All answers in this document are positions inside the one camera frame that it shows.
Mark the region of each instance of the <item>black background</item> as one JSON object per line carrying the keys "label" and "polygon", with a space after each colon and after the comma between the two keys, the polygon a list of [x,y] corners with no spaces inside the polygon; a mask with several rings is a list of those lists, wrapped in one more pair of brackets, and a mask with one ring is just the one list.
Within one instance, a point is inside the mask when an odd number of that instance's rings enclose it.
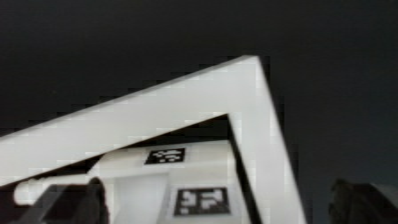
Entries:
{"label": "black background", "polygon": [[255,54],[307,220],[328,223],[337,177],[398,186],[396,4],[0,0],[0,135]]}

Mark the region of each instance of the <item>triangular frame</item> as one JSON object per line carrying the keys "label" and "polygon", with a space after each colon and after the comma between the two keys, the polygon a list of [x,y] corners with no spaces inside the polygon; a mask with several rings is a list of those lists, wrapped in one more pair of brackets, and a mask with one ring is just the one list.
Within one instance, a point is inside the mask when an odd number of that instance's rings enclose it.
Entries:
{"label": "triangular frame", "polygon": [[303,224],[259,58],[243,56],[0,138],[5,185],[227,114],[264,224]]}

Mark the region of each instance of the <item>printed pattern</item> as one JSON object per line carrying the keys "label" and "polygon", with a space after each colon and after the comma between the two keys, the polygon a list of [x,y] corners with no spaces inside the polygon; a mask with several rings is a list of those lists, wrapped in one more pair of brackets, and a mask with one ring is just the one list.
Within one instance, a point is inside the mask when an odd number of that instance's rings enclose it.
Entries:
{"label": "printed pattern", "polygon": [[156,150],[149,152],[145,164],[163,164],[182,162],[184,160],[184,148]]}
{"label": "printed pattern", "polygon": [[179,189],[173,216],[214,214],[230,214],[225,187]]}

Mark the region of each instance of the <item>white surface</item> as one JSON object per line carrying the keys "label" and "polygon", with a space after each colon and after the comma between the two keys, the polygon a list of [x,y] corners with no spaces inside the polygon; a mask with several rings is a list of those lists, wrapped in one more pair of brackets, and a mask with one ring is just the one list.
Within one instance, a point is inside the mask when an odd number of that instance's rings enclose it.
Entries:
{"label": "white surface", "polygon": [[262,223],[305,223],[257,57],[237,58],[5,136],[0,184],[221,114],[230,118]]}
{"label": "white surface", "polygon": [[[184,162],[143,165],[149,152],[184,148]],[[168,146],[140,147],[117,150],[101,157],[88,175],[104,177],[138,176],[166,173],[170,170],[218,166],[218,170],[234,167],[230,146],[225,141],[211,141]]]}

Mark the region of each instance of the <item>dark object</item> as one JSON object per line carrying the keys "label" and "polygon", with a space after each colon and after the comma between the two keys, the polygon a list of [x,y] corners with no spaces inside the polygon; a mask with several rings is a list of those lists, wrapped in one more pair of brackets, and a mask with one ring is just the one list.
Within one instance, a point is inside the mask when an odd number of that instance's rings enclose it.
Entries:
{"label": "dark object", "polygon": [[398,208],[371,184],[337,180],[332,191],[330,224],[398,224]]}
{"label": "dark object", "polygon": [[10,224],[108,224],[104,188],[97,178],[86,185],[51,185]]}

